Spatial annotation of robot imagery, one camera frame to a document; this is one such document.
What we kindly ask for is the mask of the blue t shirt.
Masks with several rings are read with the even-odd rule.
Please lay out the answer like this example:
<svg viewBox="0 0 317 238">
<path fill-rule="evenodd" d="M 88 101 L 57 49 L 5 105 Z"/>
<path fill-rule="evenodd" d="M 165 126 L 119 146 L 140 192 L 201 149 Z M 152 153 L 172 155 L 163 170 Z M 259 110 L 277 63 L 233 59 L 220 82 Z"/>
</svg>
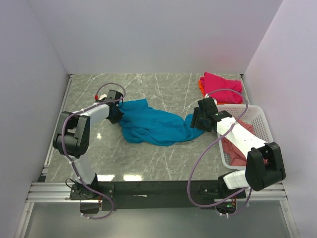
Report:
<svg viewBox="0 0 317 238">
<path fill-rule="evenodd" d="M 191 141 L 204 131 L 191 128 L 192 114 L 179 115 L 156 110 L 146 99 L 120 103 L 123 117 L 119 122 L 123 138 L 129 143 L 147 142 L 156 146 L 170 146 Z"/>
</svg>

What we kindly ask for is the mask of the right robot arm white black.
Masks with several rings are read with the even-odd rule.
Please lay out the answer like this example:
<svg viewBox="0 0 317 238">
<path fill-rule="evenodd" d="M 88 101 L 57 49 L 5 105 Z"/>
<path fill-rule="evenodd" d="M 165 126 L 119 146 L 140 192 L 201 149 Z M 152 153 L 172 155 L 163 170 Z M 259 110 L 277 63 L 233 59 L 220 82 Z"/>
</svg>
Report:
<svg viewBox="0 0 317 238">
<path fill-rule="evenodd" d="M 220 111 L 213 98 L 198 101 L 191 127 L 217 132 L 221 139 L 229 140 L 246 157 L 245 169 L 218 178 L 221 190 L 250 187 L 260 191 L 286 178 L 279 145 L 268 143 L 247 131 L 229 112 Z"/>
</svg>

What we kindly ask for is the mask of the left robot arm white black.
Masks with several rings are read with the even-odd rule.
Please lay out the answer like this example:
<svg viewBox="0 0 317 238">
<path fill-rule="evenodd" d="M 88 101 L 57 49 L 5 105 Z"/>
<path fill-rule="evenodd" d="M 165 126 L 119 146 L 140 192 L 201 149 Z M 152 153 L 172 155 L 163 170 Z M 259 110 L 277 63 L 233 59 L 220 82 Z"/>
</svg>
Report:
<svg viewBox="0 0 317 238">
<path fill-rule="evenodd" d="M 104 119 L 112 124 L 118 123 L 123 117 L 118 104 L 124 96 L 118 91 L 109 90 L 106 95 L 96 95 L 95 102 L 89 107 L 76 112 L 64 111 L 59 116 L 53 147 L 69 161 L 79 189 L 98 189 L 97 175 L 85 156 L 90 143 L 90 128 Z"/>
</svg>

